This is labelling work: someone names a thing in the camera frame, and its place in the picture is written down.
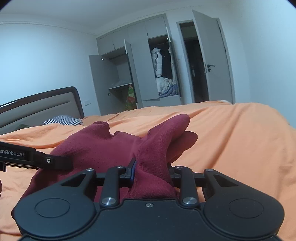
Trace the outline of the person's left hand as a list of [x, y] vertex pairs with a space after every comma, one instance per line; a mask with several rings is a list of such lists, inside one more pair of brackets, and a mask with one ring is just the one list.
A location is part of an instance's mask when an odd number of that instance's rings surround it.
[[2, 182], [0, 181], [0, 197], [1, 197], [2, 189], [3, 189], [3, 186], [2, 186]]

